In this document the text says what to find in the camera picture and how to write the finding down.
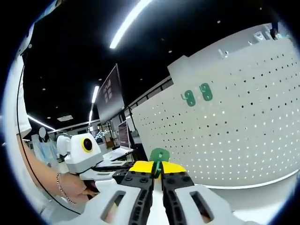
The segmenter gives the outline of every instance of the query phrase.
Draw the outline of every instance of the monitor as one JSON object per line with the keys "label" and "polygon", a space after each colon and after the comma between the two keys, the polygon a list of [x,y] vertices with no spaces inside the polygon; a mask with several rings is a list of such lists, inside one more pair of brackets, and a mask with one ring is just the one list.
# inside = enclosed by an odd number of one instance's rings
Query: monitor
{"label": "monitor", "polygon": [[119,142],[120,147],[130,148],[128,124],[127,121],[122,122],[119,125]]}
{"label": "monitor", "polygon": [[87,130],[86,130],[86,129],[77,131],[77,134],[78,134],[78,135],[86,134],[86,133],[87,133]]}
{"label": "monitor", "polygon": [[101,124],[105,124],[124,109],[118,66],[115,65],[101,86],[95,104]]}

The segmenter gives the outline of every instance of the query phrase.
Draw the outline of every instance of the white robot head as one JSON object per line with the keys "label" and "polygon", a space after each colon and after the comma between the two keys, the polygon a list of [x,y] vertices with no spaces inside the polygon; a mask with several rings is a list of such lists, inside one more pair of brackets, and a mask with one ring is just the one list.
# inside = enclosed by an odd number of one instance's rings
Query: white robot head
{"label": "white robot head", "polygon": [[59,136],[57,150],[65,156],[65,162],[70,173],[82,173],[103,161],[101,150],[90,134],[74,135],[72,138]]}

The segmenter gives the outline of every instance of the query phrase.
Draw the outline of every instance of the human hand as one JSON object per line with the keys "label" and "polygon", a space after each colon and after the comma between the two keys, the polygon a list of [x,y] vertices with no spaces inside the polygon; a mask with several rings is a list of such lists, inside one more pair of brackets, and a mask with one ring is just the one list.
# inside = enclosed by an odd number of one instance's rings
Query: human hand
{"label": "human hand", "polygon": [[88,189],[79,176],[70,173],[60,176],[60,185],[68,198],[75,203],[86,203],[89,200],[88,195],[94,197],[98,194]]}
{"label": "human hand", "polygon": [[116,215],[117,209],[118,209],[117,204],[113,203],[113,205],[112,205],[111,209],[109,210],[109,212],[108,212],[108,214],[107,214],[104,221],[111,224],[113,222],[113,219],[114,219],[115,215]]}
{"label": "human hand", "polygon": [[201,217],[202,217],[202,219],[203,219],[203,221],[204,221],[205,224],[207,224],[207,223],[209,223],[211,221],[210,218],[208,218],[208,217],[206,217],[204,215],[201,215]]}

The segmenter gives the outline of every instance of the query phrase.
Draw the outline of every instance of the green object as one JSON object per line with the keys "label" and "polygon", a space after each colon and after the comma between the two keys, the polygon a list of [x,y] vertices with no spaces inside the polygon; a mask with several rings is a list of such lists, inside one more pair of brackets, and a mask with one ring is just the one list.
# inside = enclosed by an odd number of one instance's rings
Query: green object
{"label": "green object", "polygon": [[149,161],[154,161],[156,167],[154,178],[158,178],[160,175],[160,162],[169,162],[169,159],[170,153],[166,149],[156,148],[152,150]]}
{"label": "green object", "polygon": [[210,86],[208,85],[208,83],[201,84],[200,91],[202,92],[205,101],[212,100],[212,92],[210,90]]}
{"label": "green object", "polygon": [[184,92],[184,97],[181,95],[183,100],[187,101],[187,105],[192,107],[196,104],[196,100],[195,97],[193,95],[193,92],[191,90],[187,90],[186,92]]}

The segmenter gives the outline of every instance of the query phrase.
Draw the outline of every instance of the bracelet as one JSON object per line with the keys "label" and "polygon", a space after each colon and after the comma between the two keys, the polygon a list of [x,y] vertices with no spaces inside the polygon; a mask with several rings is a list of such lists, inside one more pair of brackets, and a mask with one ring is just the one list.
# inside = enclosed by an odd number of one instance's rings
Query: bracelet
{"label": "bracelet", "polygon": [[60,176],[61,176],[61,173],[57,173],[56,175],[56,182],[57,182],[57,185],[58,185],[58,188],[60,190],[60,192],[62,193],[62,195],[71,203],[71,204],[76,204],[75,202],[73,202],[71,199],[69,199],[69,197],[67,196],[67,194],[64,192],[64,190],[61,188],[61,184],[60,184]]}

